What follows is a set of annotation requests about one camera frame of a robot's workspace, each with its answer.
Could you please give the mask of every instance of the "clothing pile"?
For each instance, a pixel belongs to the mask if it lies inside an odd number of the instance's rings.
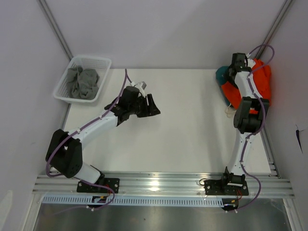
[[[95,98],[99,89],[97,81],[100,78],[95,69],[83,70],[81,66],[69,68],[66,78],[66,87],[70,97],[83,100]]]
[[[255,65],[252,67],[252,70],[257,69],[262,66],[264,63],[261,60],[254,59]],[[220,89],[224,95],[225,102],[227,106],[232,106],[234,109],[238,109],[241,102],[241,94],[240,91],[233,86],[230,82],[228,82],[224,74],[228,71],[228,66],[222,66],[216,71],[216,80]],[[271,91],[270,91],[270,78],[271,78],[271,70],[270,66],[266,65],[261,69],[254,72],[254,82],[257,90],[262,95],[264,99],[269,100],[269,104],[271,105]]]

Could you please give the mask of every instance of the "metal frame pole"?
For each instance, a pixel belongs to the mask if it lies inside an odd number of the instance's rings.
[[[67,42],[64,39],[64,36],[61,32],[61,30],[59,29],[59,26],[56,22],[56,20],[54,19],[54,16],[52,15],[52,12],[46,2],[46,0],[38,0],[38,3],[44,13],[44,15],[46,16],[47,21],[49,22],[52,30],[54,31],[56,37],[58,38],[66,56],[68,57],[69,60],[71,60],[73,58],[72,52],[69,48],[69,46],[67,45]]]
[[[291,7],[293,6],[295,0],[285,0],[282,7],[280,8],[273,24],[271,25],[266,37],[264,38],[262,44],[270,44],[272,39],[274,38],[276,32],[278,31],[279,27],[281,26],[283,20],[285,19],[286,15],[290,11]],[[264,54],[266,47],[261,47],[257,52],[255,58],[260,59],[261,56]]]

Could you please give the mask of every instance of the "metal floor panel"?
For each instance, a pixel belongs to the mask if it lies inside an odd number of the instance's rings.
[[[42,204],[35,231],[290,231],[281,199],[259,199],[235,213],[221,208],[108,206],[91,212],[72,205]]]

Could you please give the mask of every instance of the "white plastic basket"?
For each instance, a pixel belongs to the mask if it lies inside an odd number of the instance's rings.
[[[99,87],[98,92],[96,93],[96,96],[92,100],[83,100],[83,99],[75,99],[71,98],[67,91],[67,70],[71,67],[76,66],[82,66],[83,69],[85,68],[92,68],[95,69],[96,72],[99,75],[99,80],[97,82],[97,86]],[[103,84],[106,80],[108,71],[111,66],[111,60],[107,58],[102,57],[96,57],[96,56],[88,56],[88,55],[77,55],[68,64],[66,70],[64,71],[58,85],[53,91],[53,96],[56,99],[64,100],[68,103],[91,103],[97,100],[99,94],[101,93],[101,90],[103,88]]]

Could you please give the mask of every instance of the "gray cloth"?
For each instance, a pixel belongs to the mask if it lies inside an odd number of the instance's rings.
[[[95,98],[99,76],[95,69],[82,69],[81,66],[67,70],[67,91],[75,99],[92,100]]]

